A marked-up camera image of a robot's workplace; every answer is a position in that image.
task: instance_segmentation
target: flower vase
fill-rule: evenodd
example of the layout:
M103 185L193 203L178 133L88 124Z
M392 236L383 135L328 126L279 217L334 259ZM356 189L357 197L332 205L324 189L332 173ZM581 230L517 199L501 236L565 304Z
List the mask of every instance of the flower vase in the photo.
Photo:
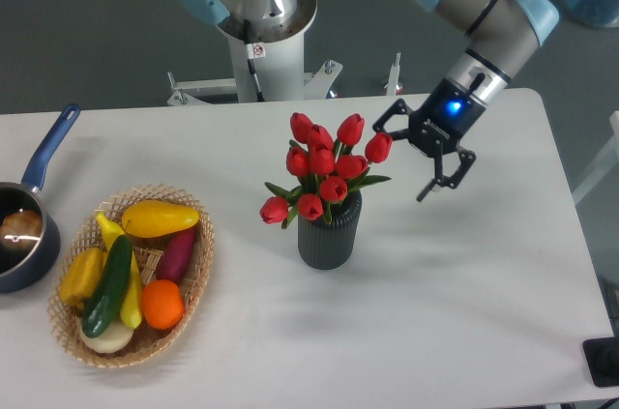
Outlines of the flower vase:
M299 218L299 253L306 264L327 271L348 260L355 244L361 205L361 193L354 191L341 206L331 206L330 224L322 218Z

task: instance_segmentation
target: yellow pepper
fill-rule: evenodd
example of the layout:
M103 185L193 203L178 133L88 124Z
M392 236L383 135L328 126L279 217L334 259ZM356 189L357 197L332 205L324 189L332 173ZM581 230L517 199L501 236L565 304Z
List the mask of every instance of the yellow pepper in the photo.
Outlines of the yellow pepper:
M109 251L112 245L120 235L124 235L125 231L116 222L108 219L103 213L97 213L95 220L101 228L103 243L105 248ZM120 320L125 324L125 327L129 329L136 329L142 322L142 279L139 274L139 268L137 267L137 261L135 261L135 254L132 254L132 266L129 276L129 287L127 288L127 294L125 300L120 308Z
M193 227L199 219L192 207L145 199L127 208L122 225L130 235L154 238Z
M103 273L103 252L89 248L78 254L60 284L58 296L67 306L83 308L82 300L90 298Z

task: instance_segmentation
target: saucepan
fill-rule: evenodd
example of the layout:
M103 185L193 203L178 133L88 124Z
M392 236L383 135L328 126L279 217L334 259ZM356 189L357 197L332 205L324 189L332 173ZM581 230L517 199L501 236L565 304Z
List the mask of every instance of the saucepan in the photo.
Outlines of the saucepan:
M65 107L26 166L20 184L0 182L0 293L32 285L58 257L58 226L37 193L43 188L49 160L79 113L76 104Z

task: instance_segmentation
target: woven basket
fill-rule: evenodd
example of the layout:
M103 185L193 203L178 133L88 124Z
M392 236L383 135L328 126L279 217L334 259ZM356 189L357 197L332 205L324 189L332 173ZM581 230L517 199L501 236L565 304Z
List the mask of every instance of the woven basket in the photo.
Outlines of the woven basket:
M122 350L113 354L98 354L86 347L79 337L80 311L68 307L60 301L58 292L60 284L75 256L88 248L103 249L101 229L95 221L95 214L103 212L107 218L119 222L125 210L143 199L157 199L195 208L200 214L196 230L192 260L180 286L185 301L185 315L172 329L159 331L152 329L145 320L133 332L132 340ZM133 252L142 276L142 284L147 284L155 276L155 268L170 236L156 239L132 237ZM208 213L193 196L184 190L177 190L164 185L143 186L121 191L99 206L93 215L84 222L75 234L67 253L58 266L58 275L49 297L49 318L52 333L65 351L88 365L97 367L124 367L143 363L167 348L183 332L192 318L200 295L209 277L213 261L214 234Z

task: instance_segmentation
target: tulip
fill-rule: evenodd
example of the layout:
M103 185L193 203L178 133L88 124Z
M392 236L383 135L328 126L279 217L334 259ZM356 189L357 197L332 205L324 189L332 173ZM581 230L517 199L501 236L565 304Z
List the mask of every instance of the tulip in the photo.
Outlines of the tulip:
M336 162L336 172L345 180L359 177L368 168L368 160L363 156L343 155Z
M313 126L313 122L308 116L301 112L295 112L290 117L290 129L292 129L292 136L299 143L308 143L308 133Z
M306 177L310 173L310 157L300 146L290 148L286 156L286 169L296 177Z
M361 140L366 120L359 114L348 116L338 129L338 140L344 145L355 146Z
M383 131L377 133L366 145L366 158L370 162L382 162L389 156L394 140Z
M313 193L302 194L297 203L299 214L307 220L316 220L322 216L322 201Z
M310 147L325 145L329 150L333 150L333 138L324 127L314 124L309 128L308 145Z
M333 175L320 184L319 192L320 196L322 196L322 199L325 201L338 203L348 194L348 186L346 182L344 182L344 179L337 175Z
M309 170L314 174L329 175L336 168L336 156L325 145L317 145L309 150Z
M288 203L281 196L271 196L260 209L262 220L267 223L278 223L288 217Z

